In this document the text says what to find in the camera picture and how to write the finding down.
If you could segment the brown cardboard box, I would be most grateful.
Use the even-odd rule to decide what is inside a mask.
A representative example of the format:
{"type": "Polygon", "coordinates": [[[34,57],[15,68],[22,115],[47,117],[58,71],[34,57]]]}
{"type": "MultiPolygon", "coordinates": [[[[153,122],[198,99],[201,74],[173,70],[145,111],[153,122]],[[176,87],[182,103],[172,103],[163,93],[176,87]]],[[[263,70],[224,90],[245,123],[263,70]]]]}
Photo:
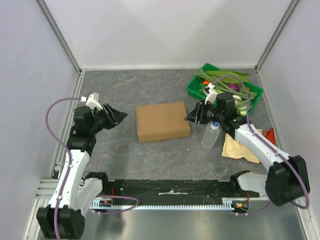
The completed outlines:
{"type": "Polygon", "coordinates": [[[140,143],[188,137],[191,133],[183,101],[138,106],[136,129],[140,143]]]}

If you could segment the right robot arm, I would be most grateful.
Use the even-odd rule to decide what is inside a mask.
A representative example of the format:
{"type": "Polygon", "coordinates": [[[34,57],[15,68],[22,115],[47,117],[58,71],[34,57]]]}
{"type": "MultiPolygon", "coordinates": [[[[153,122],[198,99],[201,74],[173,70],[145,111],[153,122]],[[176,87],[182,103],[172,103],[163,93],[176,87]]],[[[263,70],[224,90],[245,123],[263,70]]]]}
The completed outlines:
{"type": "Polygon", "coordinates": [[[278,207],[305,197],[303,208],[309,207],[310,184],[305,160],[276,147],[257,131],[248,116],[239,115],[231,93],[218,94],[216,104],[197,101],[185,120],[200,125],[219,123],[226,134],[247,147],[266,168],[267,175],[250,171],[237,173],[236,180],[229,184],[233,196],[252,191],[267,196],[278,207]]]}

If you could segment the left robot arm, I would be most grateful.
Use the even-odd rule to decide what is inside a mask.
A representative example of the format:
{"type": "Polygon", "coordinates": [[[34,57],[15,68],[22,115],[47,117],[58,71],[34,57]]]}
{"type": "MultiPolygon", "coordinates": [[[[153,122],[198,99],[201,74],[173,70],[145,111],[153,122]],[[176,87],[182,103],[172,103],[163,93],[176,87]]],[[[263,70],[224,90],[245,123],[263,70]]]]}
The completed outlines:
{"type": "Polygon", "coordinates": [[[73,126],[66,143],[64,167],[57,187],[45,207],[40,207],[36,218],[46,239],[79,240],[85,229],[86,214],[94,199],[110,191],[105,172],[91,172],[80,185],[83,172],[102,130],[118,126],[127,113],[109,104],[86,104],[74,110],[73,126]]]}

